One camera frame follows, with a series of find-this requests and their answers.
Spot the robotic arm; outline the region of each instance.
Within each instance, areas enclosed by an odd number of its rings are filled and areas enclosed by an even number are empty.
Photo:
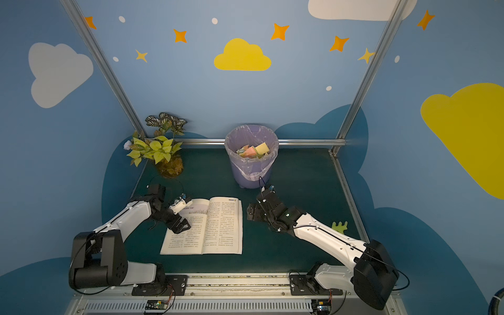
[[[273,190],[263,188],[257,203],[250,204],[247,219],[266,222],[279,233],[304,239],[342,262],[348,270],[340,272],[328,264],[317,264],[306,275],[306,285],[314,292],[342,289],[355,293],[369,306],[383,309],[399,278],[385,247],[340,234],[297,207],[287,208]]]
[[[151,185],[147,195],[128,203],[107,223],[77,234],[69,271],[71,288],[146,283],[154,283],[157,293],[165,288],[162,265],[129,262],[124,248],[127,237],[148,218],[165,223],[175,234],[191,228],[178,212],[192,204],[192,200],[182,194],[173,205],[165,207],[165,192],[164,186]]]

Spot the open book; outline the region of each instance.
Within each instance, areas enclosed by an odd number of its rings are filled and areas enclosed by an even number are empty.
[[[243,213],[237,198],[193,199],[179,214],[191,228],[179,234],[166,230],[161,255],[241,254]]]

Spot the orange star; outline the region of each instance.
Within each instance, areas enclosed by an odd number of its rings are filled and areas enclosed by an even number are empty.
[[[278,26],[276,23],[275,23],[275,33],[273,33],[273,36],[271,36],[271,40],[274,40],[275,38],[280,38],[281,40],[285,40],[285,31],[287,31],[287,29],[289,28],[289,26]]]
[[[185,34],[187,31],[179,32],[176,29],[173,29],[173,31],[175,32],[175,42],[183,41],[184,43],[187,43],[185,41]]]
[[[430,20],[432,20],[435,17],[435,15],[429,15],[429,10],[425,11],[425,15],[423,16],[423,19],[418,23],[417,26],[421,26],[423,30],[425,31],[425,28],[427,27],[427,24],[429,24]]]
[[[86,19],[86,22],[88,23],[88,26],[90,28],[96,29],[96,26],[94,26],[94,24],[93,24],[93,17],[88,17],[88,18],[84,18],[84,19]]]
[[[343,46],[345,45],[346,41],[349,39],[350,38],[341,39],[338,36],[336,36],[336,38],[334,39],[334,45],[331,47],[331,49],[329,49],[329,51],[333,51],[336,49],[339,51],[343,51]]]

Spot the horizontal metal bar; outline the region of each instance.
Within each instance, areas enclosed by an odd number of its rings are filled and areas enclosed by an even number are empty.
[[[187,138],[180,139],[184,145],[191,146],[223,146],[224,139]],[[281,146],[344,146],[344,139],[278,139]]]

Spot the purple trash can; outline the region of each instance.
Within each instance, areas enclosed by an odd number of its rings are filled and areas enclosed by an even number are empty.
[[[268,156],[258,158],[242,158],[236,153],[245,145],[258,146],[266,142],[270,149]],[[278,138],[273,130],[256,124],[245,124],[233,129],[224,141],[231,170],[238,185],[241,188],[259,188],[261,184],[268,182],[271,176],[271,166],[278,156]]]

